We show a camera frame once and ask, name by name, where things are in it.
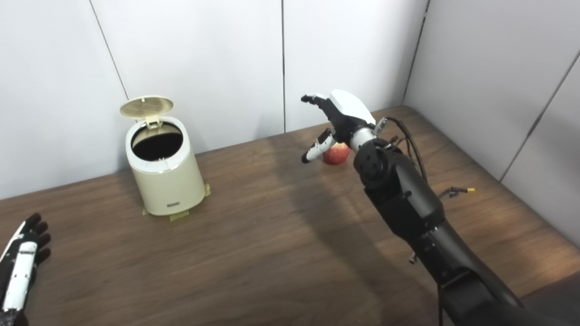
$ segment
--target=table surface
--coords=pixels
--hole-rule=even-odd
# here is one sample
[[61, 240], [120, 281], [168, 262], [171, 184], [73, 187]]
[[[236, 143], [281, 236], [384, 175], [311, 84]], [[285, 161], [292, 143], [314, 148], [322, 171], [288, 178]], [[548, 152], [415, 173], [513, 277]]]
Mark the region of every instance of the table surface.
[[[408, 107], [432, 188], [518, 295], [580, 270], [580, 252]], [[174, 222], [142, 216], [129, 171], [0, 201], [0, 241], [40, 212], [53, 256], [31, 325], [436, 325], [436, 288], [352, 168], [300, 156], [324, 126], [197, 155], [212, 194]], [[384, 138], [396, 134], [387, 125]]]

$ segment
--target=apple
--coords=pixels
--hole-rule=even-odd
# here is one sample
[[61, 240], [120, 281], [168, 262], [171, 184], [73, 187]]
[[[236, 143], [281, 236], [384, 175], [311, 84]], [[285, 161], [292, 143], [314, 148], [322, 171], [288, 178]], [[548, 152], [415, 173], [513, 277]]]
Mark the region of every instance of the apple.
[[349, 154], [350, 148], [346, 144], [336, 143], [322, 154], [322, 160], [327, 164], [336, 165], [346, 161]]

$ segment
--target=trash can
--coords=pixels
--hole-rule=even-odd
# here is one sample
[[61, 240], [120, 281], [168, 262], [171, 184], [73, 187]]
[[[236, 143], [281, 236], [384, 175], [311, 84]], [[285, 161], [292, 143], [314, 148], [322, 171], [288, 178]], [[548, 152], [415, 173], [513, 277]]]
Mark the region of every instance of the trash can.
[[127, 159], [145, 209], [153, 215], [172, 215], [199, 204], [204, 181], [189, 136], [176, 118], [161, 117], [173, 102], [161, 96], [128, 101], [121, 114], [137, 120], [127, 132]]

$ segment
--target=masking tape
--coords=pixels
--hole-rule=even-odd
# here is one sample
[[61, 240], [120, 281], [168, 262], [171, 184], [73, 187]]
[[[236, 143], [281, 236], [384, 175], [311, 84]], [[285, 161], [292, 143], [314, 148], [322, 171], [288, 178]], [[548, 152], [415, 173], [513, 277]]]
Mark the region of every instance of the masking tape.
[[[205, 184], [205, 196], [204, 197], [207, 197], [207, 196], [209, 196], [211, 194], [212, 194], [212, 190], [209, 187], [209, 183], [206, 183]], [[147, 212], [147, 210], [145, 209], [145, 207], [143, 207], [142, 215], [147, 215], [147, 214], [149, 214], [149, 212]], [[173, 222], [174, 220], [180, 219], [180, 218], [182, 218], [184, 216], [187, 216], [187, 215], [189, 215], [189, 211], [185, 211], [185, 212], [181, 212], [181, 213], [169, 215], [169, 221], [170, 222]]]

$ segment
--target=open lid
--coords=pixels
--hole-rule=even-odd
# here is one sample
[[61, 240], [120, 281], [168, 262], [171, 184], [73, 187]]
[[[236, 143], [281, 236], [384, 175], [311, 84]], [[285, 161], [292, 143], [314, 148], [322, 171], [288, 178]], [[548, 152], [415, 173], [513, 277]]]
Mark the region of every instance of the open lid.
[[143, 96], [130, 100], [121, 107], [121, 114], [133, 119], [145, 119], [149, 128], [160, 125], [158, 116], [173, 108], [173, 102], [162, 96]]

